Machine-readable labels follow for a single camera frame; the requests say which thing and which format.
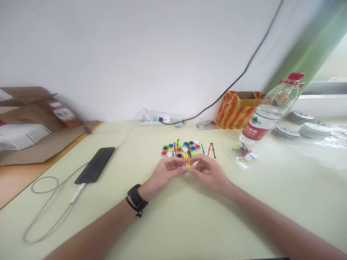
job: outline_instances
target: black phone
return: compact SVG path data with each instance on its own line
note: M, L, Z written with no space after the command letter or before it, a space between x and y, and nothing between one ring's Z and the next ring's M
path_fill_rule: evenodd
M114 147L100 148L75 180L75 184L96 182L114 151Z

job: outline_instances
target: red and yellow striped bag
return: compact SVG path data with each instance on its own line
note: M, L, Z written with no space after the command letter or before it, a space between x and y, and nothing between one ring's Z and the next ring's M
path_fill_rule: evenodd
M223 129L242 129L265 97L258 91L228 91L220 105L217 122Z

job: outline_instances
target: black stick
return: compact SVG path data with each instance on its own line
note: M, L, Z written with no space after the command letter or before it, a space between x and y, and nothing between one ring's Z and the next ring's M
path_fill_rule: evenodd
M211 143L211 145L212 145L213 156L214 156L215 159L217 159L217 158L216 158L216 155L214 154L213 143Z

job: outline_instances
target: window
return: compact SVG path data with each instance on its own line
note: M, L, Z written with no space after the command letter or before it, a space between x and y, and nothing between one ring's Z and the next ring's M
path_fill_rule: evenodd
M315 94L347 94L347 34L303 92Z

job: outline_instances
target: plastic water bottle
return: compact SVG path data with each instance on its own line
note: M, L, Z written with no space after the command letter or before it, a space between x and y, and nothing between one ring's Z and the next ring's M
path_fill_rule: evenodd
M299 87L304 85L300 83L304 75L304 73L291 73L287 80L281 81L266 95L242 130L241 142L253 145L263 138L297 99Z

